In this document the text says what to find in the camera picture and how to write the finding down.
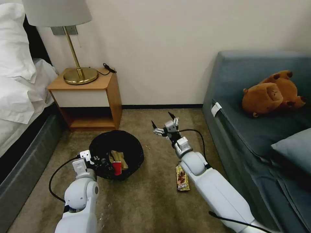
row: baseboard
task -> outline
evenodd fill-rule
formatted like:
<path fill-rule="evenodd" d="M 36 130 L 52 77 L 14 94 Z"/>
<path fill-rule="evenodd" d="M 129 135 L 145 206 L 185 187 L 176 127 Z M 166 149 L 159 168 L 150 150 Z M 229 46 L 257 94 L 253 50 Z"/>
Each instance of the baseboard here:
<path fill-rule="evenodd" d="M 122 109 L 172 109 L 172 108 L 202 108 L 203 104 L 181 105 L 122 105 Z"/>

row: white lamp shade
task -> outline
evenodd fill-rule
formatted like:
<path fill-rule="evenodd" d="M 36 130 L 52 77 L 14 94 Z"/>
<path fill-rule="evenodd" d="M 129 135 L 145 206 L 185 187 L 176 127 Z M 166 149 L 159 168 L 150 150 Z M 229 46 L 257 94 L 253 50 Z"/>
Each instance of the white lamp shade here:
<path fill-rule="evenodd" d="M 30 25 L 61 27 L 92 20 L 85 0 L 22 0 Z"/>

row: brass lamp base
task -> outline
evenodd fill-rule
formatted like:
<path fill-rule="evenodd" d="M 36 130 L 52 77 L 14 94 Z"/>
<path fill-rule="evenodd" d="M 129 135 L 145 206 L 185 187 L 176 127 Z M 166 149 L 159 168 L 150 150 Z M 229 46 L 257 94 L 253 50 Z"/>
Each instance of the brass lamp base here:
<path fill-rule="evenodd" d="M 96 80 L 97 77 L 98 77 L 98 71 L 93 68 L 89 68 L 89 67 L 72 69 L 72 70 L 67 71 L 64 74 L 65 82 L 68 84 L 72 84 L 72 85 L 82 85 L 82 84 L 90 83 Z"/>

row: black wire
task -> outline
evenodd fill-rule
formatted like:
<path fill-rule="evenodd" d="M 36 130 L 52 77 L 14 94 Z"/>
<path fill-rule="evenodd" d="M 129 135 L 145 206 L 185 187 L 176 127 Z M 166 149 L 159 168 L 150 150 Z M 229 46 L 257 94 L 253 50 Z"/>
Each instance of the black wire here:
<path fill-rule="evenodd" d="M 59 196 L 57 196 L 57 195 L 52 191 L 52 188 L 51 188 L 52 179 L 53 179 L 53 177 L 55 176 L 55 174 L 56 174 L 63 166 L 65 166 L 67 163 L 69 163 L 69 162 L 71 162 L 72 160 L 75 160 L 75 159 L 77 159 L 77 157 L 68 160 L 66 163 L 64 163 L 64 164 L 61 165 L 59 168 L 57 168 L 56 171 L 53 173 L 53 175 L 52 175 L 51 178 L 50 178 L 50 182 L 49 182 L 49 191 L 50 191 L 50 193 L 51 193 L 55 198 L 57 198 L 58 200 L 60 200 L 60 201 L 62 201 L 62 202 L 64 202 L 64 203 L 66 203 L 65 200 L 62 199 L 62 198 L 60 198 Z"/>
<path fill-rule="evenodd" d="M 267 233 L 272 233 L 271 231 L 268 231 L 268 230 L 266 230 L 266 229 L 264 229 L 262 227 L 254 226 L 254 225 L 251 225 L 251 224 L 248 224 L 248 223 L 245 223 L 245 222 L 240 222 L 240 221 L 229 219 L 229 218 L 220 217 L 220 216 L 218 216 L 217 214 L 215 214 L 212 211 L 209 211 L 208 213 L 210 214 L 210 216 L 212 216 L 214 218 L 218 218 L 220 220 L 229 221 L 229 222 L 235 222 L 235 223 L 239 223 L 239 224 L 242 224 L 242 225 L 246 225 L 246 226 L 249 226 L 249 227 L 256 228 L 258 230 L 262 230 L 262 231 L 267 232 Z"/>
<path fill-rule="evenodd" d="M 202 140 L 202 145 L 203 145 L 203 156 L 207 162 L 207 158 L 206 158 L 206 154 L 205 154 L 205 143 L 204 143 L 204 138 L 203 138 L 202 134 L 199 131 L 197 131 L 196 129 L 183 129 L 183 130 L 179 130 L 178 132 L 173 132 L 173 133 L 179 133 L 179 132 L 184 132 L 184 131 L 194 131 L 194 132 L 197 132 L 198 134 L 200 134 L 201 140 Z"/>
<path fill-rule="evenodd" d="M 101 75 L 108 75 L 110 74 L 110 71 L 107 74 L 103 74 L 102 72 L 97 71 L 98 73 L 100 73 Z"/>

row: plush toy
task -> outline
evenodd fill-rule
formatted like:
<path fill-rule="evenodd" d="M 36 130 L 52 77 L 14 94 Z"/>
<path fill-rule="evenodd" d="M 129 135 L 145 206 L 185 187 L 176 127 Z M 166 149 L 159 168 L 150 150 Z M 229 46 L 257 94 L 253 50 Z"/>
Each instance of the plush toy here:
<path fill-rule="evenodd" d="M 269 113 L 283 102 L 283 96 L 275 83 L 261 83 L 243 92 L 242 107 L 253 117 Z"/>
<path fill-rule="evenodd" d="M 298 109 L 305 105 L 306 98 L 297 96 L 297 87 L 290 80 L 291 71 L 280 71 L 263 80 L 261 83 L 275 83 L 283 96 L 283 102 L 279 109 Z"/>

